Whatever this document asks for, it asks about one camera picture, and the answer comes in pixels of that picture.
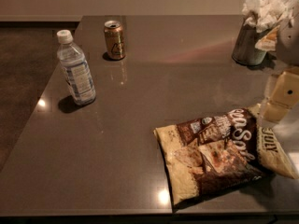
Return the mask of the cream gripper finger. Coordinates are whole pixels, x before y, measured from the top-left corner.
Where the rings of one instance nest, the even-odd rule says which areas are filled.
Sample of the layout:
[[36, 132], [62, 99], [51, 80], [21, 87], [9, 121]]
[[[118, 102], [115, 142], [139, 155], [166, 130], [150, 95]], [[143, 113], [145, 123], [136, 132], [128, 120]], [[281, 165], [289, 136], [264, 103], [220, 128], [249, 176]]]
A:
[[271, 75], [264, 95], [262, 118], [269, 122], [280, 122], [299, 102], [299, 67]]

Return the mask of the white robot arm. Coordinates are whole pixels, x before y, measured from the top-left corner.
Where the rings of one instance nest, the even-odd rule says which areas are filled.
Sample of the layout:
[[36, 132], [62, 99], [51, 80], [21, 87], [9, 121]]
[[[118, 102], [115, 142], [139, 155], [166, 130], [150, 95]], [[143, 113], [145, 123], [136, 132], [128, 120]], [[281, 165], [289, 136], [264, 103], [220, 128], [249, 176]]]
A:
[[299, 102], [299, 16], [278, 29], [277, 58], [287, 68], [272, 75], [266, 84], [260, 110], [263, 120], [279, 123]]

